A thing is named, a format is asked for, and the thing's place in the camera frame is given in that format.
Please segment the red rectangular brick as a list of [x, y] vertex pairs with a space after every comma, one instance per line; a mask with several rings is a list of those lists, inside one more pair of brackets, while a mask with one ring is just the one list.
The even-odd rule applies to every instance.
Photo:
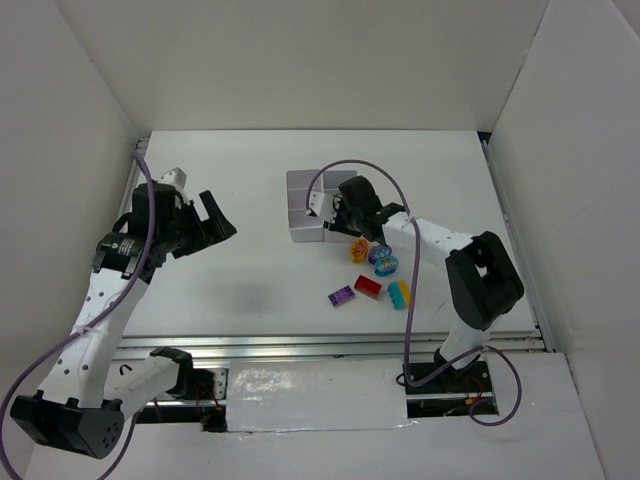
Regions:
[[377, 300], [382, 291], [382, 285], [364, 275], [359, 275], [353, 289], [368, 298]]

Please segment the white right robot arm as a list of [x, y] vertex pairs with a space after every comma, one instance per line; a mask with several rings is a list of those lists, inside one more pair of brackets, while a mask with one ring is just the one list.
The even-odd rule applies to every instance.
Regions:
[[331, 230], [414, 255], [405, 327], [405, 375], [410, 370], [420, 265], [427, 262], [446, 274], [456, 320], [434, 354], [434, 373], [421, 380], [407, 377], [405, 383], [417, 388], [440, 376], [457, 381], [481, 355], [495, 321], [524, 296], [524, 285], [498, 235], [491, 231], [471, 235], [434, 224], [415, 216], [405, 196], [400, 199], [399, 204], [382, 204], [369, 180], [356, 176], [339, 185], [337, 196], [308, 193], [307, 209]]

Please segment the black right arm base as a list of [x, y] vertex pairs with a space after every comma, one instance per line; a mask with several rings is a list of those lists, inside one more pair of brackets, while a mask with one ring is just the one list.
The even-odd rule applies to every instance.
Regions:
[[[430, 376], [437, 368], [445, 364], [444, 357], [439, 351], [434, 354], [430, 362], [410, 364], [411, 380], [417, 383], [424, 377]], [[407, 385], [404, 371], [396, 376], [396, 383], [405, 389], [407, 395], [419, 394], [484, 394], [492, 391], [492, 381], [486, 361], [479, 356], [472, 358], [471, 362], [460, 370], [448, 367], [434, 379], [421, 386]]]

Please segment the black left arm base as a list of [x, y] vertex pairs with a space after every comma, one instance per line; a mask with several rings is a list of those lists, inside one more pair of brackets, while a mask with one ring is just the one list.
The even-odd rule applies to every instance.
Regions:
[[200, 396], [217, 401], [226, 399], [228, 370], [226, 368], [201, 369], [193, 373], [193, 387]]

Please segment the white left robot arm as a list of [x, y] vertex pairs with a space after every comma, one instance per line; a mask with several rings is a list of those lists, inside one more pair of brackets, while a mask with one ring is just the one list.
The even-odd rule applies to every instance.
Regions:
[[10, 409], [35, 443], [103, 459], [147, 402], [161, 394], [193, 399], [200, 384], [212, 384], [212, 374], [196, 370], [189, 353], [170, 347], [107, 379], [124, 329], [167, 257], [179, 259], [236, 234], [211, 192], [199, 197], [207, 219], [176, 187], [142, 184], [133, 192], [131, 211], [98, 243], [73, 341], [35, 394], [17, 396]]

